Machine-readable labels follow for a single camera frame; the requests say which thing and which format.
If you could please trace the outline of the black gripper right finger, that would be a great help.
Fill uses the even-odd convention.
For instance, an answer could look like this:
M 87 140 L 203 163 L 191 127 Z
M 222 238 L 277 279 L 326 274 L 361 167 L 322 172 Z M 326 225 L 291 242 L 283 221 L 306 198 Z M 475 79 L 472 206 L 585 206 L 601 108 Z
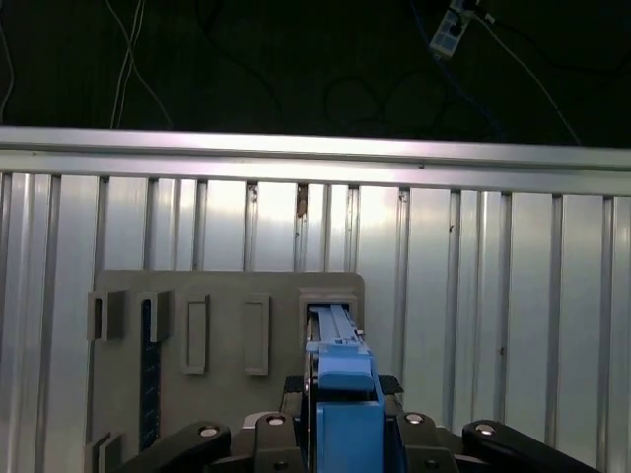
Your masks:
M 386 409 L 385 472 L 594 472 L 586 463 L 491 420 L 465 425 L 459 435 L 428 415 L 405 412 L 391 375 L 379 377 Z

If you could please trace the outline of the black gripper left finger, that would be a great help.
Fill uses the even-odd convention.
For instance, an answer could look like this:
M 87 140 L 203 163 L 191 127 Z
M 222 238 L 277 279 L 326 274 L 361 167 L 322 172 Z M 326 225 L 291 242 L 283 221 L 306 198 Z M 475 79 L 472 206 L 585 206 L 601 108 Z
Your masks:
M 285 380 L 280 410 L 246 418 L 235 434 L 216 422 L 180 429 L 117 467 L 119 472 L 307 472 L 304 380 Z

